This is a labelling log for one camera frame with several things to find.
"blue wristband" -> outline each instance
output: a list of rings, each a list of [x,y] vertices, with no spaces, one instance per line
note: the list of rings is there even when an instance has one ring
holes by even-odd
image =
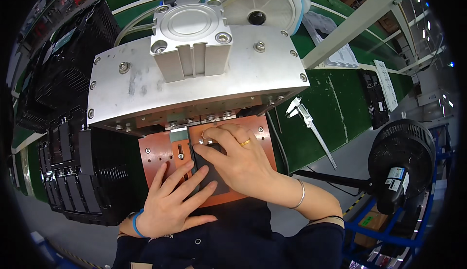
[[[140,236],[140,237],[142,237],[142,238],[147,238],[147,237],[143,236],[143,235],[138,231],[138,229],[136,228],[136,218],[137,218],[140,214],[142,214],[143,211],[144,211],[144,209],[138,211],[138,212],[135,214],[135,216],[133,217],[133,229],[134,229],[135,232],[138,234],[138,236]]]

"white metal frame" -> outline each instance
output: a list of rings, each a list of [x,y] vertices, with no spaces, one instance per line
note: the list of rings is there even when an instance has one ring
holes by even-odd
[[[12,156],[11,160],[13,161],[13,173],[15,176],[16,187],[20,187],[20,179],[18,179],[18,169],[16,168],[16,157]]]
[[[344,18],[344,19],[347,19],[347,18],[348,18],[346,15],[343,15],[343,14],[341,14],[341,13],[339,13],[339,12],[333,10],[333,9],[329,9],[329,8],[327,8],[327,7],[324,7],[323,5],[320,5],[320,4],[318,4],[318,3],[311,2],[311,4],[312,4],[312,6],[314,6],[314,7],[317,7],[317,8],[320,8],[320,9],[324,9],[324,10],[326,10],[326,11],[332,13],[332,14],[335,14],[335,15],[337,15],[337,16],[339,16],[339,17],[342,17],[342,18]],[[381,37],[379,37],[378,35],[376,35],[375,33],[373,33],[370,29],[365,29],[365,31],[368,32],[368,33],[370,33],[371,35],[375,36],[377,39],[381,40],[382,43],[379,44],[379,45],[382,45],[383,43],[386,43],[386,42],[387,42],[386,39],[382,39]],[[394,49],[392,46],[390,46],[389,44],[386,44],[386,45],[387,45],[390,49],[392,49],[395,53],[397,53],[397,51],[395,51],[395,49]]]
[[[399,70],[399,73],[402,74],[402,73],[404,73],[405,71],[407,71],[407,70],[409,70],[409,69],[411,69],[411,68],[414,68],[414,67],[416,67],[416,66],[422,64],[423,62],[427,61],[427,60],[431,60],[431,59],[433,58],[433,56],[440,54],[440,53],[443,52],[445,49],[446,49],[446,46],[445,46],[445,45],[441,46],[441,47],[438,48],[437,50],[435,50],[435,51],[433,51],[432,53],[430,53],[429,55],[427,55],[427,56],[425,56],[425,57],[419,59],[418,61],[414,62],[413,64],[408,65],[408,66],[406,66],[405,68],[401,68],[401,69]]]
[[[421,13],[420,15],[418,15],[415,19],[413,19],[412,21],[409,22],[409,26],[412,27],[414,26],[416,23],[420,22],[423,18],[425,18],[428,14],[430,13],[429,10],[425,10],[423,13]],[[396,37],[397,35],[399,35],[402,31],[401,30],[397,30],[396,32],[392,33],[391,35],[388,36],[388,38],[382,40],[381,43],[378,43],[377,45],[375,45],[375,47],[373,47],[372,49],[368,50],[367,53],[370,53],[372,51],[374,51],[375,49],[377,49],[378,47],[380,47],[381,45],[383,44],[386,44],[388,45],[388,42],[393,39],[394,37]]]
[[[412,41],[411,32],[410,32],[409,26],[407,26],[407,22],[405,21],[402,11],[400,10],[399,6],[397,6],[391,9],[391,12],[394,14],[394,17],[397,20],[397,23],[399,23],[399,27],[401,31],[404,33],[405,38],[407,39],[407,43],[409,45],[410,50],[412,51],[413,57],[417,57],[417,52],[415,50],[416,49],[415,45]]]
[[[15,90],[11,90],[11,96],[13,96],[13,98],[18,99],[20,97],[20,94],[15,92]]]
[[[20,143],[20,145],[18,145],[16,148],[12,148],[11,153],[12,154],[19,153],[22,149],[24,149],[28,145],[32,144],[33,142],[35,142],[36,140],[38,140],[39,138],[41,138],[44,135],[45,135],[45,133],[44,134],[40,134],[40,133],[37,133],[37,132],[32,133],[28,138],[26,138],[22,143]]]
[[[331,54],[365,31],[402,0],[367,0],[328,37],[303,58],[306,68],[315,68]]]

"finger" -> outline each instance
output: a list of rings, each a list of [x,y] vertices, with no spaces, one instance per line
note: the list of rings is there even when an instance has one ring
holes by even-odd
[[[198,155],[202,156],[206,161],[212,163],[216,167],[228,165],[230,162],[230,158],[228,156],[210,146],[194,144],[193,149]]]
[[[190,216],[185,219],[185,224],[183,225],[180,231],[187,230],[194,226],[204,225],[205,223],[213,222],[216,220],[217,220],[217,217],[215,217],[214,215],[209,215],[209,214],[200,215],[200,216]]]
[[[248,130],[247,134],[248,134],[248,137],[251,139],[250,144],[252,146],[256,146],[256,147],[260,146],[260,142],[259,142],[258,138],[256,137],[256,134],[254,134],[254,132],[252,130]]]
[[[203,138],[215,139],[229,153],[241,152],[242,148],[227,130],[211,127],[203,132]]]
[[[206,177],[209,171],[209,167],[207,165],[202,166],[190,179],[183,182],[175,191],[172,192],[170,197],[176,200],[176,202],[182,202],[188,195],[190,195],[193,190],[195,190],[196,186],[201,183],[201,181]]]
[[[249,138],[247,130],[238,124],[223,124],[218,128],[230,132],[239,144],[246,142]]]
[[[194,164],[193,161],[189,161],[186,164],[184,164],[183,166],[181,166],[180,168],[178,168],[172,175],[170,175],[166,179],[164,184],[162,184],[162,186],[161,186],[161,188],[159,190],[161,195],[167,196],[167,195],[171,194],[172,191],[174,190],[175,186],[177,186],[178,182],[180,182],[180,179],[186,173],[188,173],[191,170],[191,168],[193,168],[194,165],[195,164]]]
[[[188,215],[193,212],[193,210],[199,208],[209,196],[213,195],[217,187],[217,181],[212,181],[206,185],[200,192],[191,196],[187,201],[182,204],[182,209]]]
[[[167,163],[164,162],[160,166],[159,170],[155,173],[154,179],[151,183],[151,188],[148,192],[148,197],[154,195],[161,187],[162,179],[164,178],[165,170],[167,169]]]

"aluminum plate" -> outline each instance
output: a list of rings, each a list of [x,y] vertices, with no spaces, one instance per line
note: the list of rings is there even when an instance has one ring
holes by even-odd
[[[281,34],[281,29],[231,26],[231,31],[234,43],[227,71],[220,75],[166,83],[149,54],[150,37],[98,54],[96,58],[100,60],[93,66],[90,79],[96,83],[88,97],[88,109],[93,109],[94,115],[88,118],[88,124],[112,126],[115,120],[152,112],[257,95],[261,95],[261,104],[267,104],[267,97],[262,95],[282,94],[288,99],[309,87],[308,81],[300,79],[300,74],[305,74],[300,57],[290,53],[296,51],[295,46],[290,37]],[[265,52],[254,49],[258,41],[265,44]],[[119,73],[121,62],[130,63],[125,74]],[[251,102],[241,106],[240,102],[238,107],[248,104],[251,106]],[[206,107],[198,115],[209,111]]]

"blue metal rack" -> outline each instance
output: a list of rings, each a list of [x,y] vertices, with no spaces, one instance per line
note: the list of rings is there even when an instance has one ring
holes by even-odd
[[[44,255],[47,263],[51,265],[51,268],[57,269],[80,269],[75,263],[71,262],[67,258],[59,254],[49,243],[48,240],[37,234],[41,239],[34,239],[36,246],[40,249]]]
[[[397,236],[392,236],[390,235],[390,231],[393,229],[395,223],[397,222],[400,214],[402,211],[404,211],[404,208],[399,208],[394,214],[392,219],[390,220],[389,224],[387,225],[386,229],[383,232],[376,232],[372,231],[370,229],[364,228],[362,226],[359,226],[359,222],[366,216],[368,212],[370,212],[371,208],[375,206],[377,200],[375,198],[371,199],[366,207],[357,215],[357,217],[352,220],[352,221],[346,221],[345,227],[346,231],[350,230],[352,232],[352,238],[351,242],[348,245],[343,246],[342,252],[343,256],[348,259],[348,260],[353,260],[360,265],[363,265],[367,268],[370,269],[380,269],[381,267],[375,265],[375,262],[377,261],[377,257],[373,258],[372,261],[367,261],[370,257],[370,254],[373,252],[374,249],[377,247],[383,245],[383,244],[394,244],[397,246],[401,247],[409,247],[409,252],[406,254],[405,259],[408,259],[411,255],[415,255],[415,250],[416,248],[420,248],[423,244],[423,235],[426,230],[426,226],[428,224],[428,219],[430,217],[430,212],[431,208],[433,206],[433,197],[434,197],[434,191],[435,191],[435,183],[436,183],[436,176],[437,176],[437,166],[438,162],[441,160],[452,160],[452,156],[455,154],[455,152],[452,150],[450,146],[450,137],[449,137],[449,132],[447,130],[447,126],[449,124],[443,124],[441,126],[434,127],[432,129],[429,129],[431,134],[433,135],[435,139],[435,148],[436,148],[436,160],[435,160],[435,168],[433,172],[433,178],[432,178],[432,185],[431,185],[431,192],[428,196],[428,200],[426,203],[425,207],[425,212],[422,217],[422,221],[420,223],[420,226],[418,228],[418,232],[414,231],[417,233],[415,239],[407,239],[407,238],[401,238]],[[446,136],[446,145],[441,146],[439,144],[440,141],[440,134],[442,131],[445,131],[445,136]],[[357,249],[356,244],[353,242],[355,239],[355,234],[363,234],[368,237],[380,240],[381,242],[374,245],[371,248],[361,250]]]

